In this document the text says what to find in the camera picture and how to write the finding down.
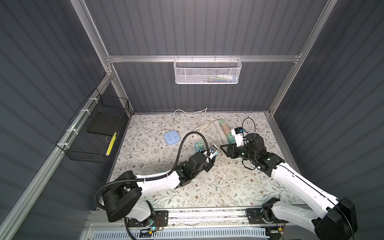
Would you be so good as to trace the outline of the teal tower power strip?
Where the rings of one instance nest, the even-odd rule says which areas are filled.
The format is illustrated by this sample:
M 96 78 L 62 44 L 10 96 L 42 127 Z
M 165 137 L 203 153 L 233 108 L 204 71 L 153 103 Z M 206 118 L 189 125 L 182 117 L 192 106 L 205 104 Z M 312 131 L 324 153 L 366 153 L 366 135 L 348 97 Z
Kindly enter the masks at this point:
M 201 153 L 205 153 L 207 150 L 205 148 L 205 143 L 203 141 L 198 141 L 197 143 L 195 143 L 195 151 L 196 152 L 201 152 Z

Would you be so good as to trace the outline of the white multicolour power strip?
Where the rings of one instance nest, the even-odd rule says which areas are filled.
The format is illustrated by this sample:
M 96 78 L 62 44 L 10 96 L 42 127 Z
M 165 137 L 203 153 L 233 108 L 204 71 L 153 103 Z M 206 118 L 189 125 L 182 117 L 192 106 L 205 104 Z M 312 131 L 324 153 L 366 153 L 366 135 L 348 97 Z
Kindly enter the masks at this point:
M 228 127 L 225 120 L 223 120 L 223 119 L 216 120 L 216 121 L 214 121 L 214 125 L 217 128 L 217 130 L 219 131 L 219 134 L 223 138 L 223 141 L 225 144 L 235 144 L 236 143 L 236 139 L 232 135 L 231 129 Z

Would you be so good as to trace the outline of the light blue round socket hub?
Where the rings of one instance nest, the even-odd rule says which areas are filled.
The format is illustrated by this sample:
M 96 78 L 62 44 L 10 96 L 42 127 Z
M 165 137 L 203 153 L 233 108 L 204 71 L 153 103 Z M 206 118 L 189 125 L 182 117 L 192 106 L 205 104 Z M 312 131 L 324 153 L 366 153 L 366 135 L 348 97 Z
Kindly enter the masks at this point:
M 177 131 L 172 130 L 164 134 L 164 139 L 169 146 L 176 145 L 180 142 L 180 135 Z

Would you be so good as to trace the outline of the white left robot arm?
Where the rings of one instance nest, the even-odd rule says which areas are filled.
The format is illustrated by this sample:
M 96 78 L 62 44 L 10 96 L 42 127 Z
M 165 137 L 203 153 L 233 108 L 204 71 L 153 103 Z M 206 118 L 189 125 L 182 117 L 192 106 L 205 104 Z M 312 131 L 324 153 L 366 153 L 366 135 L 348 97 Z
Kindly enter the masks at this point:
M 196 152 L 171 174 L 165 173 L 164 178 L 154 181 L 148 181 L 148 178 L 160 177 L 161 174 L 144 176 L 143 181 L 136 182 L 141 177 L 134 175 L 132 171 L 126 171 L 112 185 L 101 191 L 108 221 L 113 223 L 129 218 L 145 227 L 152 225 L 156 212 L 143 196 L 188 185 L 202 171 L 209 172 L 214 166 L 216 155 L 212 150 Z

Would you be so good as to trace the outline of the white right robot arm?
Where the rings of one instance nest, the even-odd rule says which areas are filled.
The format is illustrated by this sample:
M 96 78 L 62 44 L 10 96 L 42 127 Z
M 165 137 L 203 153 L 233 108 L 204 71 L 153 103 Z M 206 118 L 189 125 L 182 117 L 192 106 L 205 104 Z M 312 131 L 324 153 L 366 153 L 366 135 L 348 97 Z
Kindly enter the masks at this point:
M 279 198 L 267 200 L 260 211 L 267 224 L 284 220 L 314 233 L 320 240 L 355 238 L 358 221 L 355 205 L 347 198 L 339 199 L 296 172 L 280 156 L 267 151 L 263 138 L 254 133 L 241 137 L 242 144 L 220 148 L 231 159 L 249 161 L 258 170 L 279 182 L 302 199 L 308 210 L 286 204 Z

